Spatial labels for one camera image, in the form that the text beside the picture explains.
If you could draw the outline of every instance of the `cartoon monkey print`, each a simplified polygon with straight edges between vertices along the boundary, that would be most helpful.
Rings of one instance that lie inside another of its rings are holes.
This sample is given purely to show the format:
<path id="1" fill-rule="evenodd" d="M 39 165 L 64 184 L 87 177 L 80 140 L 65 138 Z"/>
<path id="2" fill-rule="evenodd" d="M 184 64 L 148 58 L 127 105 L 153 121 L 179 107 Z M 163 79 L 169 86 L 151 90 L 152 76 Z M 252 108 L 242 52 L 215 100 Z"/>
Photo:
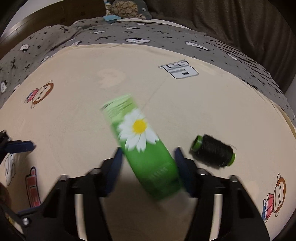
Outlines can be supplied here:
<path id="1" fill-rule="evenodd" d="M 263 200 L 262 219 L 266 223 L 272 213 L 277 217 L 279 210 L 283 206 L 286 196 L 286 182 L 285 179 L 278 174 L 276 187 L 274 193 L 267 194 L 266 199 Z"/>
<path id="2" fill-rule="evenodd" d="M 54 84 L 49 81 L 46 85 L 42 86 L 40 89 L 36 88 L 32 90 L 29 96 L 25 100 L 25 104 L 32 101 L 31 108 L 34 108 L 39 102 L 41 102 L 48 94 L 52 91 Z"/>

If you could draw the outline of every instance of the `green bottle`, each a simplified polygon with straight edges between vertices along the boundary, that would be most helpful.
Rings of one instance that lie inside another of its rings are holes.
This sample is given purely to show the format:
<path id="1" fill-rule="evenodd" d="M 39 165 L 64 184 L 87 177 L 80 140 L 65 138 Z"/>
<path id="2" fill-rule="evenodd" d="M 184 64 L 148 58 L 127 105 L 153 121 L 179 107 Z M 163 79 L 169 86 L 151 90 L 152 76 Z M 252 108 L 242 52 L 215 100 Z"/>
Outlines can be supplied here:
<path id="1" fill-rule="evenodd" d="M 177 192 L 181 185 L 175 161 L 132 97 L 112 100 L 102 110 L 144 189 L 156 200 Z"/>

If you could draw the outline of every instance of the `yellow flower center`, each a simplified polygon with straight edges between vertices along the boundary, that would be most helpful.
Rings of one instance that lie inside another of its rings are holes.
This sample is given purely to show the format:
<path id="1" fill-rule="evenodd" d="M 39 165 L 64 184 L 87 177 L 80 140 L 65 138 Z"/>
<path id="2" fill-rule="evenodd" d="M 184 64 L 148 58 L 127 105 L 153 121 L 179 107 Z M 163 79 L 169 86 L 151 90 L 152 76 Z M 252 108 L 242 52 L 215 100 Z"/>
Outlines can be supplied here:
<path id="1" fill-rule="evenodd" d="M 133 131 L 136 134 L 142 134 L 147 128 L 146 122 L 141 119 L 141 120 L 136 120 L 135 123 L 133 124 Z"/>

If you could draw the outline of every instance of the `spool of thread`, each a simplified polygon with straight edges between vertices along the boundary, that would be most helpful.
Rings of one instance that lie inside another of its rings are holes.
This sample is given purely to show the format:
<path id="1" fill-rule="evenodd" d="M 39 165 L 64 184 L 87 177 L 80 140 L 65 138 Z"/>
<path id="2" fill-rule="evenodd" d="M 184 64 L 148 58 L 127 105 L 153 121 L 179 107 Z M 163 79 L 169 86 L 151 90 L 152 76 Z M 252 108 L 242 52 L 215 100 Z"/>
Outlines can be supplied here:
<path id="1" fill-rule="evenodd" d="M 191 151 L 209 164 L 219 167 L 230 166 L 235 159 L 231 146 L 209 135 L 197 136 Z"/>

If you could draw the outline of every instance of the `metal screw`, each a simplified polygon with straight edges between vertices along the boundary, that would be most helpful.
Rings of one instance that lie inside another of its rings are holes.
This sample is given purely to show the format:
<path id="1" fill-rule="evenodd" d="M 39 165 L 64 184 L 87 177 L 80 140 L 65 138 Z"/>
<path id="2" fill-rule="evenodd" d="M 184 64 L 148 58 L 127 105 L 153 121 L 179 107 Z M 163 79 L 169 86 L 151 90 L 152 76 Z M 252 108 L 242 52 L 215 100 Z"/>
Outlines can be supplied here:
<path id="1" fill-rule="evenodd" d="M 99 169 L 99 168 L 94 168 L 94 169 L 92 169 L 90 172 L 89 172 L 89 174 L 90 175 L 95 175 L 95 174 L 99 174 L 101 172 L 101 169 Z"/>
<path id="2" fill-rule="evenodd" d="M 68 179 L 68 175 L 62 175 L 60 178 L 59 178 L 59 181 L 66 181 Z"/>
<path id="3" fill-rule="evenodd" d="M 27 226 L 30 223 L 30 220 L 28 218 L 23 218 L 22 223 Z"/>
<path id="4" fill-rule="evenodd" d="M 238 181 L 239 181 L 238 178 L 237 178 L 237 176 L 235 176 L 235 175 L 230 176 L 229 179 L 230 179 L 232 182 L 238 182 Z"/>
<path id="5" fill-rule="evenodd" d="M 209 172 L 206 169 L 203 169 L 203 168 L 198 168 L 197 173 L 199 175 L 209 175 Z"/>

